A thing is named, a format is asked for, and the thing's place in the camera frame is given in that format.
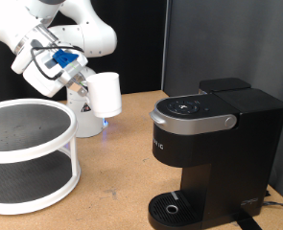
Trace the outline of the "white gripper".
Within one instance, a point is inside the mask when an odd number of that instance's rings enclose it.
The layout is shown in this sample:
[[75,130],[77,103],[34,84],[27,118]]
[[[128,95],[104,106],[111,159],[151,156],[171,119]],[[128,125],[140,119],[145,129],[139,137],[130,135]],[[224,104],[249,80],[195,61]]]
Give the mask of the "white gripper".
[[34,47],[32,61],[23,72],[24,79],[49,98],[66,87],[81,97],[88,93],[86,73],[82,72],[87,58],[79,47]]

